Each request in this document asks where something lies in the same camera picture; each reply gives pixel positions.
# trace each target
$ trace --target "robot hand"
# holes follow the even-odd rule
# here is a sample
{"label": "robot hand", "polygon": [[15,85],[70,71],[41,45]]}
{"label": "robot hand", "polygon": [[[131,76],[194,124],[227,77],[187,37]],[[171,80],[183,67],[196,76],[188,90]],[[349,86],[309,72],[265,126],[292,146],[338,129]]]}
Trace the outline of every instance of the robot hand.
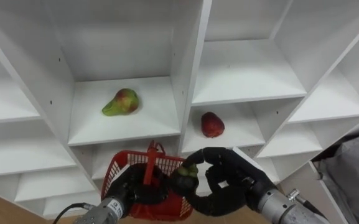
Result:
{"label": "robot hand", "polygon": [[[242,156],[246,155],[242,154],[241,151],[224,147],[206,147],[184,161],[182,164],[184,169],[203,162],[212,165],[205,173],[212,191],[207,197],[199,197],[195,194],[197,184],[182,186],[178,191],[175,185],[178,176],[187,179],[194,177],[181,176],[177,171],[172,175],[174,179],[171,185],[174,187],[171,188],[175,193],[186,197],[189,204],[204,215],[226,215],[247,205],[274,224],[328,223],[322,215],[319,215],[320,212],[312,212],[311,209],[290,201],[280,193],[265,172],[244,159]],[[223,181],[226,181],[228,186],[221,188],[219,183]]]}
{"label": "robot hand", "polygon": [[[195,194],[197,185],[188,185],[187,190],[177,190],[175,182],[171,182],[171,188],[177,194],[186,197],[194,209],[205,215],[226,215],[244,205],[257,211],[259,201],[264,195],[276,189],[267,175],[244,160],[232,150],[224,147],[206,147],[190,155],[182,167],[188,169],[194,164],[207,162],[212,166],[206,171],[205,176],[212,191],[207,197],[199,197]],[[174,174],[174,180],[180,175]],[[221,188],[219,183],[226,181],[228,186]]]}
{"label": "robot hand", "polygon": [[147,164],[135,164],[121,170],[113,179],[102,202],[91,207],[75,224],[114,224],[126,217],[134,203],[153,205],[166,199],[168,187],[164,183],[167,176],[155,167],[154,180],[160,181],[160,187],[143,185]]}

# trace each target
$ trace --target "black cable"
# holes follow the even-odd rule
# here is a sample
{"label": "black cable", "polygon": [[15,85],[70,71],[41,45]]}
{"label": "black cable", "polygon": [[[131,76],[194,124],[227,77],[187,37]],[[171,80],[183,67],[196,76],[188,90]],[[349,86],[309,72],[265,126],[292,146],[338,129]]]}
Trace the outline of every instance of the black cable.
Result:
{"label": "black cable", "polygon": [[62,215],[64,215],[64,213],[66,213],[67,211],[69,211],[72,208],[84,208],[84,206],[86,205],[86,203],[74,203],[69,205],[67,208],[63,209],[63,211],[61,211],[59,213],[59,215],[56,217],[55,221],[53,222],[53,224],[57,224],[57,222],[60,220],[60,218],[62,217]]}

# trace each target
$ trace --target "red basket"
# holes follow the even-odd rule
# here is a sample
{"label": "red basket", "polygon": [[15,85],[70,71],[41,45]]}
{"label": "red basket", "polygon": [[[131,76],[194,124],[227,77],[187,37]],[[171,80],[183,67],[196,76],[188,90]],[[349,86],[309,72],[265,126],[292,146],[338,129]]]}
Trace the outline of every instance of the red basket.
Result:
{"label": "red basket", "polygon": [[[179,157],[166,156],[162,145],[154,141],[150,143],[147,152],[121,151],[110,162],[105,181],[103,182],[101,198],[103,199],[107,194],[114,176],[127,164],[147,163],[143,184],[149,185],[154,165],[157,165],[163,173],[170,176],[183,161]],[[168,197],[160,204],[141,205],[135,203],[129,215],[146,220],[179,221],[189,217],[192,210],[192,207],[185,198],[169,190]]]}

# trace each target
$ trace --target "red apple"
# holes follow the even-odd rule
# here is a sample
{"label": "red apple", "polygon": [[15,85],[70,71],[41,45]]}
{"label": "red apple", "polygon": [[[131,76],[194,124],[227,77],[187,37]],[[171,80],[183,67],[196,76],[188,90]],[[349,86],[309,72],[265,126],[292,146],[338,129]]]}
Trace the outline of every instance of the red apple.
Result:
{"label": "red apple", "polygon": [[215,138],[220,136],[225,130],[223,121],[212,112],[207,112],[202,116],[202,132],[205,137]]}

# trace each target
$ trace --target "wooden floor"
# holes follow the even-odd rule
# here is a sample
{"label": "wooden floor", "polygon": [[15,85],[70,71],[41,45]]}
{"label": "wooden floor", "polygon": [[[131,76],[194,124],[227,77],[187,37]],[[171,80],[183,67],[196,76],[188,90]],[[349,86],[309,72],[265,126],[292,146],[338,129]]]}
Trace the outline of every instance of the wooden floor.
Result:
{"label": "wooden floor", "polygon": [[[68,217],[60,220],[58,224],[73,224],[76,217]],[[52,221],[44,220],[14,204],[0,198],[0,224],[50,224]],[[124,218],[119,224],[168,224],[172,222],[152,222],[145,220],[135,220],[133,218]],[[180,224],[206,223],[206,224],[268,224],[259,214],[244,207],[237,212],[224,217],[206,217],[193,211],[192,215]]]}
{"label": "wooden floor", "polygon": [[[58,224],[73,224],[75,217],[63,218]],[[118,222],[119,224],[169,224],[173,222],[152,222],[145,220],[136,220],[133,218],[124,218]],[[185,221],[175,222],[178,224],[196,224],[196,223],[205,223],[205,224],[268,224],[261,215],[251,211],[248,208],[242,208],[237,212],[234,212],[224,217],[206,217],[198,212],[193,212],[192,215]]]}

